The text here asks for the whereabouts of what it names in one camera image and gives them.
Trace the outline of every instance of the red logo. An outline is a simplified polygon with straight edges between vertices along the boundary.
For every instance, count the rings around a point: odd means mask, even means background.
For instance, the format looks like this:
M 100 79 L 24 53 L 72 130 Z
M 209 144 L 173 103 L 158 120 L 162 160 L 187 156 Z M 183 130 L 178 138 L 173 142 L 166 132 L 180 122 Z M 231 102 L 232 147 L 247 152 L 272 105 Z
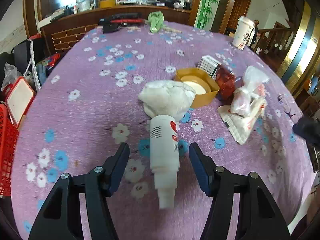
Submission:
M 171 125 L 171 128 L 172 128 L 175 132 L 177 132 L 177 125 L 176 125 L 176 123 L 170 121 L 170 125 Z

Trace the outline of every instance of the wooden counter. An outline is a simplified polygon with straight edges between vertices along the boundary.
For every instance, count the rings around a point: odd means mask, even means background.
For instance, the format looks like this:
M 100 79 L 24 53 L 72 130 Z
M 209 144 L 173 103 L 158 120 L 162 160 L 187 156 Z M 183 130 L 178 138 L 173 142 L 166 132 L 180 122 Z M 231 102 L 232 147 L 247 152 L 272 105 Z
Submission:
M 188 24 L 190 11 L 151 5 L 118 5 L 111 8 L 98 8 L 63 17 L 41 28 L 50 54 L 66 52 L 89 30 L 95 28 L 99 19 L 117 13 L 141 13 L 147 19 L 154 11 L 161 11 L 164 20 Z

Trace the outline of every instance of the red basket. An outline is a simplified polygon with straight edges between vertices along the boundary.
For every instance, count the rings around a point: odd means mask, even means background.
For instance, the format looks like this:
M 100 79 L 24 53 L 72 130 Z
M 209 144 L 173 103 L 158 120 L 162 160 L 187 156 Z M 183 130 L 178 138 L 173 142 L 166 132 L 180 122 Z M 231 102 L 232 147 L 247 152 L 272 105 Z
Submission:
M 11 196 L 10 178 L 18 130 L 8 119 L 5 105 L 0 104 L 0 195 Z

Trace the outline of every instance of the white cup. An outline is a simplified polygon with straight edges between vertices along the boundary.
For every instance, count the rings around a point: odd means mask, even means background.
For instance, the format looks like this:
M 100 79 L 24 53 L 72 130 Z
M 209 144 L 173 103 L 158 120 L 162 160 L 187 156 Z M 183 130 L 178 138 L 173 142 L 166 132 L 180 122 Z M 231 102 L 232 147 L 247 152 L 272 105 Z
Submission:
M 247 17 L 241 16 L 238 20 L 238 26 L 232 45 L 242 50 L 249 41 L 251 43 L 253 35 L 254 22 Z

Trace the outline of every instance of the metal screw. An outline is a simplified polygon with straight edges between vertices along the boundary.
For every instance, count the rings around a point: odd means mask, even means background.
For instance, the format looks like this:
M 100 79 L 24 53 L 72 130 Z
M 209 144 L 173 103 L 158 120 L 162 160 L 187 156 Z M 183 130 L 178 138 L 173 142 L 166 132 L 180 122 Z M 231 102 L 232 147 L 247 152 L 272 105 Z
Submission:
M 258 173 L 256 172 L 251 172 L 250 173 L 251 178 L 257 179 L 259 177 Z
M 94 168 L 94 172 L 96 172 L 96 173 L 100 173 L 101 171 L 103 171 L 103 168 L 101 166 Z
M 216 167 L 216 171 L 217 171 L 217 172 L 224 172 L 224 167 L 222 167 L 222 166 L 217 166 L 217 167 Z
M 68 173 L 62 173 L 61 174 L 61 179 L 67 179 L 69 177 Z

